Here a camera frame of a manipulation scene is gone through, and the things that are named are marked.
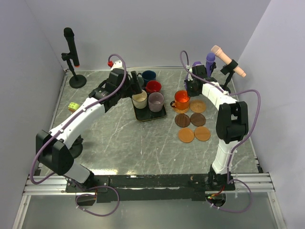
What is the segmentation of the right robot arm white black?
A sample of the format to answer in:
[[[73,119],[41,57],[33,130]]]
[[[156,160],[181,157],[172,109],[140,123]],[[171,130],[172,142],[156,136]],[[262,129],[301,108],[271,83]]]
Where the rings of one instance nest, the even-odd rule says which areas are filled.
[[[216,134],[219,138],[217,153],[208,173],[208,184],[219,190],[229,183],[232,160],[236,146],[248,133],[248,108],[246,102],[239,102],[220,87],[214,79],[201,78],[186,66],[188,78],[185,85],[189,97],[203,95],[217,109]]]

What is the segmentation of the woven rattan coaster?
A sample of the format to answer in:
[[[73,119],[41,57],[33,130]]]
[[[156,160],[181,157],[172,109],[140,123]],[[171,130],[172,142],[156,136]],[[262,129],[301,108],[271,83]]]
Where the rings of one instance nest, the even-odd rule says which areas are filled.
[[[189,107],[187,107],[186,109],[178,109],[176,107],[172,107],[172,109],[178,114],[185,114],[186,112],[189,111]]]
[[[190,109],[195,113],[203,113],[206,110],[206,104],[202,100],[193,100],[190,102]]]

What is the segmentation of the light wood coaster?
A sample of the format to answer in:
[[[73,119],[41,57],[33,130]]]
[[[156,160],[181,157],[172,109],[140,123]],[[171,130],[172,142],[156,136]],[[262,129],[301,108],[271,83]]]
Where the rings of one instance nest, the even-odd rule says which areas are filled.
[[[207,127],[199,126],[195,129],[194,136],[199,141],[208,141],[211,137],[211,132]]]
[[[194,140],[194,132],[188,127],[182,128],[178,132],[178,138],[184,143],[190,143]]]

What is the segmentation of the orange mug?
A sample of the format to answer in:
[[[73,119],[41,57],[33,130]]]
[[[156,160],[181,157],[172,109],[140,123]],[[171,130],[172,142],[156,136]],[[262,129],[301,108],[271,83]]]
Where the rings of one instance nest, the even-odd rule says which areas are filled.
[[[170,103],[172,108],[185,110],[189,108],[190,97],[186,90],[179,90],[174,95],[174,100]]]

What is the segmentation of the cream mug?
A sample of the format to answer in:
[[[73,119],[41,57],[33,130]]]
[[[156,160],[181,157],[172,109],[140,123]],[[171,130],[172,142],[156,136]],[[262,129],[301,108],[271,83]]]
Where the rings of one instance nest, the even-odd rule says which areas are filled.
[[[132,103],[137,109],[144,109],[147,106],[147,93],[142,90],[140,94],[135,94],[132,96]]]

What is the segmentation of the lilac mug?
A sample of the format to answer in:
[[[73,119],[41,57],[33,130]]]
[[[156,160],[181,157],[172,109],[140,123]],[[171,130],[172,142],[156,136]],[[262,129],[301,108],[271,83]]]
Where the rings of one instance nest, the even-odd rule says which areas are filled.
[[[148,97],[149,109],[152,112],[161,111],[164,103],[164,96],[159,92],[151,93]]]

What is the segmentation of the dark green mug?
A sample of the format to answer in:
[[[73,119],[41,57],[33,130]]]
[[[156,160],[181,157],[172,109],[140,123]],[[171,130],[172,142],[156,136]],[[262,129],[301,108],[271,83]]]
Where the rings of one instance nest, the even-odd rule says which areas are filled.
[[[137,77],[137,80],[138,80],[139,86],[141,88],[143,88],[145,86],[144,79],[142,77]]]

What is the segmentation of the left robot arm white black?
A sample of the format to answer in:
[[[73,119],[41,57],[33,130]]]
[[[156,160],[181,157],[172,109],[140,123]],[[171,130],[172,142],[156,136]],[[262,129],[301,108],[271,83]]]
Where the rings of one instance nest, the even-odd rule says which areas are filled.
[[[46,132],[41,130],[36,135],[36,156],[53,173],[65,176],[77,182],[84,192],[92,190],[94,174],[86,167],[75,162],[70,149],[81,135],[101,115],[108,112],[122,98],[140,94],[137,73],[128,74],[123,69],[115,68],[109,77],[92,90],[85,102],[62,124]]]

